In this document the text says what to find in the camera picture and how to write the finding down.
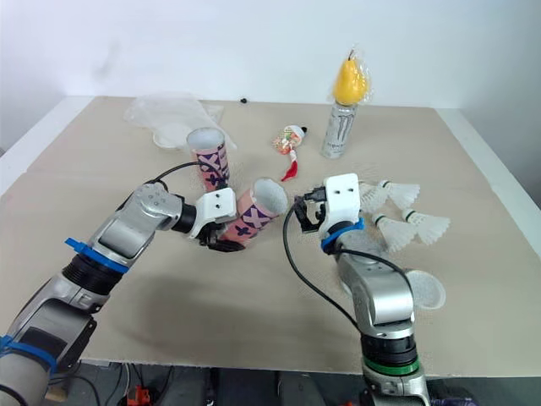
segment blue band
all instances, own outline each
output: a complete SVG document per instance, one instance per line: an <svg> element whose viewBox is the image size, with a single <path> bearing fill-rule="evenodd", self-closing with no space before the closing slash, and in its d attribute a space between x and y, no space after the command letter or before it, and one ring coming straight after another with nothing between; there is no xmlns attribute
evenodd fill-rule
<svg viewBox="0 0 541 406"><path fill-rule="evenodd" d="M44 351L41 348L37 348L29 344L14 343L13 337L10 336L0 337L0 356L2 356L3 353L7 352L10 349L15 349L17 351L32 354L39 359L43 359L51 367L51 375L54 374L57 370L57 360L47 351Z"/></svg>
<svg viewBox="0 0 541 406"><path fill-rule="evenodd" d="M335 240L340 237L342 234L352 231L352 230L364 230L364 219L361 217L358 219L358 222L353 224L352 226L344 227L339 229L338 231L331 234L326 239L321 240L321 249L325 251L325 248L329 246L329 244L332 244L335 242Z"/></svg>
<svg viewBox="0 0 541 406"><path fill-rule="evenodd" d="M75 252L79 252L80 254L86 255L90 259L96 262L99 262L100 264L105 265L107 268L111 268L112 270L116 272L126 273L129 270L127 266L121 265L115 261L111 261L106 256L100 254L97 251L94 251L91 247L89 247L85 243L80 243L79 241L75 241L74 239L67 239L64 242L70 247L73 247Z"/></svg>

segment pink paper cup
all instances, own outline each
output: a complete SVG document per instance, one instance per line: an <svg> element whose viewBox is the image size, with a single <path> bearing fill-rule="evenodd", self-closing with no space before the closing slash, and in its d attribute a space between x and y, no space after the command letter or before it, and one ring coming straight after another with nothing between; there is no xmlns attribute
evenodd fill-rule
<svg viewBox="0 0 541 406"><path fill-rule="evenodd" d="M286 191L274 180L260 178L237 200L238 219L226 225L220 239L246 245L286 210Z"/></svg>
<svg viewBox="0 0 541 406"><path fill-rule="evenodd" d="M229 180L229 165L227 164L226 137L219 129L202 128L188 134L189 149L195 161L206 163L213 167L199 166L199 175L205 184L207 192L217 189L220 179L225 183Z"/></svg>

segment silver can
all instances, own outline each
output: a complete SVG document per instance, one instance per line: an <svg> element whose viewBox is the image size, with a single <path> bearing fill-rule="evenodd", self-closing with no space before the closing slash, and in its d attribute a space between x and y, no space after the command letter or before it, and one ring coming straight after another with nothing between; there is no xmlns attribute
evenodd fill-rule
<svg viewBox="0 0 541 406"><path fill-rule="evenodd" d="M343 155L356 112L357 104L343 106L342 104L335 103L333 105L327 133L321 146L322 156L337 159Z"/></svg>

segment green ring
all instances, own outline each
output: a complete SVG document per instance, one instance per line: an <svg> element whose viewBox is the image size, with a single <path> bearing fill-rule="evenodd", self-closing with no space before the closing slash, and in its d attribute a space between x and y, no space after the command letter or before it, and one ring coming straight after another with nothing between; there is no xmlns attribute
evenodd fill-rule
<svg viewBox="0 0 541 406"><path fill-rule="evenodd" d="M378 363L375 363L371 361L370 359L364 357L364 363L371 369L375 370L376 372L379 372L383 375L391 375L391 376L404 376L409 375L415 372L419 369L419 359L417 358L409 365L404 366L386 366L381 365Z"/></svg>

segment white wall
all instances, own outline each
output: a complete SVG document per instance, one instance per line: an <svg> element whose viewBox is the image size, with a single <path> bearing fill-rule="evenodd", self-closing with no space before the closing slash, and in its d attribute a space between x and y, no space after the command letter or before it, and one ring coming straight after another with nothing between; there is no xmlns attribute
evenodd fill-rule
<svg viewBox="0 0 541 406"><path fill-rule="evenodd" d="M539 3L3 0L0 145L63 94L326 102L359 42L375 104L464 108L532 189L533 169L541 173Z"/></svg>

